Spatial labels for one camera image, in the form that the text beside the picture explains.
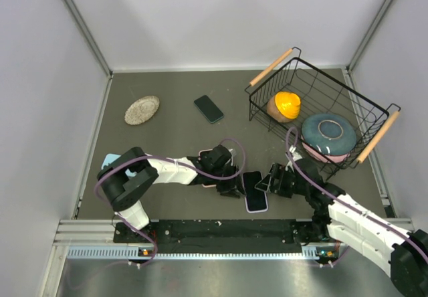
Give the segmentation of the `pink phone case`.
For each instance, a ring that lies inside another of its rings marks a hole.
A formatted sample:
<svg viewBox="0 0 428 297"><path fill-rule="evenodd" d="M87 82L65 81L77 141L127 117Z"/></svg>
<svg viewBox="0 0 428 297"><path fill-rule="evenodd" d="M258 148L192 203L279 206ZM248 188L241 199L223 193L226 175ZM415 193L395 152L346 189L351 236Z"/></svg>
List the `pink phone case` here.
<svg viewBox="0 0 428 297"><path fill-rule="evenodd" d="M208 153L211 150L212 150L211 148L210 149L201 150L201 151L199 151L198 156L200 157L202 154L206 154L206 153ZM204 188L215 188L216 184L202 184L201 186L204 187Z"/></svg>

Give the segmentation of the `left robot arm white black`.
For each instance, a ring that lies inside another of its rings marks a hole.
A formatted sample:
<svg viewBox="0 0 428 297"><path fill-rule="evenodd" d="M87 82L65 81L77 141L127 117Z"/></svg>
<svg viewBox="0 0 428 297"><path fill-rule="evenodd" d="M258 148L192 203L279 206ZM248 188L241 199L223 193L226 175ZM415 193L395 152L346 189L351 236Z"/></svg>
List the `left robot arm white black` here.
<svg viewBox="0 0 428 297"><path fill-rule="evenodd" d="M150 237L152 226L140 199L152 185L202 185L216 188L222 196L245 195L241 170L233 157L233 150L222 144L180 159L148 155L133 147L123 155L106 157L94 192L103 192L115 215L129 224L129 234L144 241Z"/></svg>

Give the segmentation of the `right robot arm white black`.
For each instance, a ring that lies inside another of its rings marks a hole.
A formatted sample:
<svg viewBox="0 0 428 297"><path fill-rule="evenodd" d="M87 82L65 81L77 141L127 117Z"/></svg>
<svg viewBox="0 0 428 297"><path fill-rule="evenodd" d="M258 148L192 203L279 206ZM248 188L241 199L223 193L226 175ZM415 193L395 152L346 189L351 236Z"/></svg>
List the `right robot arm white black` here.
<svg viewBox="0 0 428 297"><path fill-rule="evenodd" d="M308 159L274 163L255 189L290 198L301 195L314 210L304 243L333 239L376 264L404 296L427 295L427 232L400 228L323 180Z"/></svg>

